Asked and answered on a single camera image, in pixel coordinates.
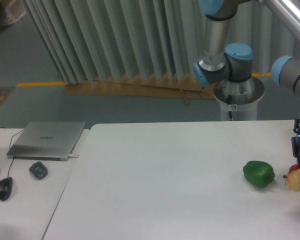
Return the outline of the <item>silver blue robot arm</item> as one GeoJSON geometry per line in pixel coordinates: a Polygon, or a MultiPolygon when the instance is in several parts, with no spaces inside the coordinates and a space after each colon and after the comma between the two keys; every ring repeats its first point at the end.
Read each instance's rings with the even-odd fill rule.
{"type": "MultiPolygon", "coordinates": [[[[264,95],[263,83],[252,75],[253,51],[244,43],[226,44],[230,20],[238,10],[239,0],[200,0],[200,10],[206,16],[203,54],[193,64],[198,82],[214,85],[214,96],[228,115],[247,110],[264,95]]],[[[276,14],[288,30],[300,41],[300,1],[263,0],[261,4],[276,14]]],[[[272,79],[300,98],[300,59],[278,58],[271,67],[272,79]]],[[[300,168],[300,116],[294,122],[295,137],[291,139],[293,156],[300,168]]]]}

